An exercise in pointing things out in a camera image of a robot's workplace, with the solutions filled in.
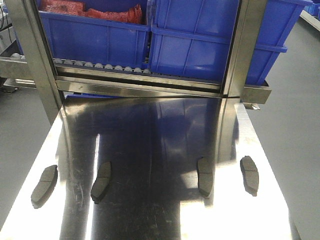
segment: blue plastic bin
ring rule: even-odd
[[[230,40],[151,27],[149,67],[152,72],[221,82],[226,70]],[[286,47],[257,44],[246,83],[263,83],[279,53]]]
[[[319,15],[320,0],[313,0],[313,4],[304,8],[312,16]]]
[[[231,38],[238,0],[157,0],[154,23],[167,30]],[[283,46],[311,0],[269,0],[258,43]]]
[[[245,83],[262,85],[280,53],[286,53],[286,46],[257,44],[253,52],[251,65]]]
[[[239,0],[157,0],[159,28],[231,38]]]
[[[81,0],[86,9],[127,11],[140,3],[149,11],[147,0]],[[54,58],[141,68],[148,51],[150,16],[146,25],[39,11]]]

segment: red packaging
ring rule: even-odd
[[[131,7],[128,11],[123,12],[113,12],[113,11],[98,11],[90,8],[87,11],[87,16],[90,18],[105,19],[111,21],[118,21],[123,23],[142,23],[142,10],[140,4],[135,7]]]
[[[79,15],[86,9],[86,4],[69,0],[42,0],[40,10],[59,14]]]
[[[85,12],[86,4],[81,1],[71,0],[42,0],[40,10],[58,14],[77,15],[90,18],[98,18],[123,23],[142,23],[142,9],[140,4],[131,7],[128,11],[98,11],[90,8]]]

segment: metal shelf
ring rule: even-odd
[[[317,20],[315,17],[311,16],[308,12],[303,10],[300,14],[300,17],[303,18],[307,23],[309,23],[315,29],[320,31],[320,21]]]

